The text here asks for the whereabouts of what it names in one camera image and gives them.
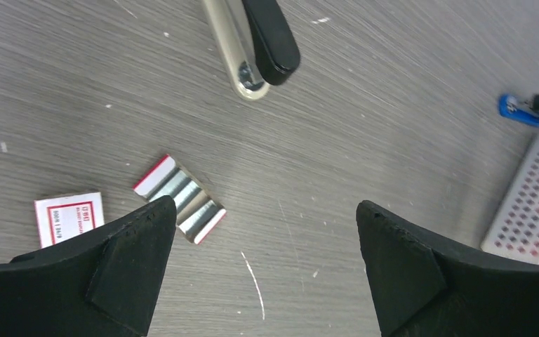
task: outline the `gray wooden table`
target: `gray wooden table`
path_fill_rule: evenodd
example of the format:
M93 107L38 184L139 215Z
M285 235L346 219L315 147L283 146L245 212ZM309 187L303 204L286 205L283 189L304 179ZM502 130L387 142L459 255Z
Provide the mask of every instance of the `gray wooden table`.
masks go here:
M151 336L378 336L356 205L478 246L533 133L495 100L539 91L539 1L416 2L280 1L302 66L246 103L197 0L0 0L0 263L34 199L113 220L170 152L228 216L176 238Z

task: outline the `white box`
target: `white box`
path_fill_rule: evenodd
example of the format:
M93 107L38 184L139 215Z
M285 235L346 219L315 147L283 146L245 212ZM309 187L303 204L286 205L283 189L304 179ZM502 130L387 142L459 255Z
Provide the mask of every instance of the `white box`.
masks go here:
M539 265L539 134L481 244L483 251Z
M104 225L100 192L65 194L34 201L42 248Z

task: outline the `white speck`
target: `white speck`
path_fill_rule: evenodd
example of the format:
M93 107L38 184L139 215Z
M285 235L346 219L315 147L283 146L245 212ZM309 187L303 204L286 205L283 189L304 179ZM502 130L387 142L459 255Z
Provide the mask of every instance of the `white speck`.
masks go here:
M253 283L255 283L255 288L257 289L257 294L259 295L259 303L261 303L261 319L265 321L265 308L263 307L263 298L261 298L261 290L259 290L259 284L257 284L257 279L255 278L255 274L253 274L253 269L251 269L251 265L249 264L249 261L247 260L247 257L245 257L245 253L243 253L243 251L241 251L241 255L245 259L247 269L249 269L249 272L253 277Z
M135 16L135 14L133 14L133 12L131 12L130 10L128 10L127 8L125 8L125 6L121 5L121 3L119 2L119 0L113 0L114 2L117 3L117 5L119 5L122 9L124 9L127 13L131 14L131 16L133 16L134 18L138 18L137 16Z
M325 18L321 18L321 19L318 19L318 20L315 20L315 21L311 21L311 23L314 24L314 25L317 25L319 23L328 22L329 20L331 20L331 19L328 18L328 17L325 17Z

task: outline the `blue stapler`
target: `blue stapler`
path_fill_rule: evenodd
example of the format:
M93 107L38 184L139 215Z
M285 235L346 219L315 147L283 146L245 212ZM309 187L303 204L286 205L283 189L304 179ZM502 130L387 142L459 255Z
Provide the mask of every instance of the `blue stapler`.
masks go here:
M539 127L539 94L530 101L519 101L510 94L499 98L499 114L521 123Z

